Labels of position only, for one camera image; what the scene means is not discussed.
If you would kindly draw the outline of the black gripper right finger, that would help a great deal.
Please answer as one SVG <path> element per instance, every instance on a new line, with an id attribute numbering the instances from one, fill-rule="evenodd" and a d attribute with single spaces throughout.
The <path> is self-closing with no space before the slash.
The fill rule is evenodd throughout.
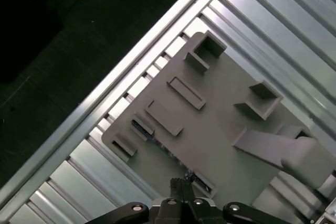
<path id="1" fill-rule="evenodd" d="M 211 206 L 208 201 L 195 196 L 188 179 L 183 180 L 183 199 L 194 223 L 286 223 L 240 202 L 227 203 L 222 209 Z"/>

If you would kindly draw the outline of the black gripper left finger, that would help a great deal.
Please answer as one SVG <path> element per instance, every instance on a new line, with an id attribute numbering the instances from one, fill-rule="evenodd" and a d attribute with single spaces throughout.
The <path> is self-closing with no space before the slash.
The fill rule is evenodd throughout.
<path id="1" fill-rule="evenodd" d="M 141 202 L 131 202 L 94 218 L 89 223 L 180 223 L 183 181 L 181 178 L 172 178 L 171 195 L 160 200 L 158 206 L 148 207 Z"/>

